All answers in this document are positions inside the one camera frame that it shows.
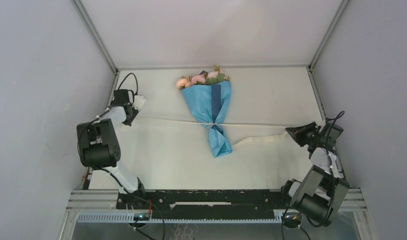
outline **blue fabric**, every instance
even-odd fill
[[[232,85],[223,81],[212,85],[194,85],[181,90],[190,113],[199,123],[224,123],[232,96]],[[231,154],[232,145],[220,125],[202,124],[208,130],[208,143],[214,158]]]

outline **white table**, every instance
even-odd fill
[[[133,71],[147,102],[132,126],[116,129],[121,161],[146,189],[279,189],[302,180],[311,167],[306,147],[299,147],[284,127],[225,126],[232,144],[246,137],[276,135],[270,141],[244,143],[233,153],[213,158],[207,130],[195,124],[144,117],[194,121],[175,83],[181,76],[211,69]],[[322,123],[304,67],[225,68],[232,97],[226,123],[302,126]],[[121,71],[118,85],[132,71]],[[123,89],[136,90],[131,75]],[[105,172],[94,171],[90,189],[118,189]]]

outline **bouquet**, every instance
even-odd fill
[[[229,108],[232,96],[230,77],[216,66],[212,72],[202,71],[188,78],[182,76],[176,87],[196,121],[208,128],[208,143],[214,158],[232,153],[226,132],[218,125],[224,123]]]

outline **pink flower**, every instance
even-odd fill
[[[188,82],[186,82],[186,84],[184,85],[184,87],[185,87],[185,88],[188,88],[188,87],[191,87],[191,86],[193,86],[193,85],[194,85],[193,82],[188,81]]]
[[[184,85],[186,85],[188,83],[187,78],[180,78],[177,83],[175,84],[175,86],[180,89],[181,87],[183,87]]]
[[[191,82],[196,84],[197,82],[206,83],[205,77],[203,75],[196,75],[191,78]]]
[[[209,79],[215,79],[217,76],[218,76],[217,71],[212,71],[212,72],[208,73],[208,78]]]

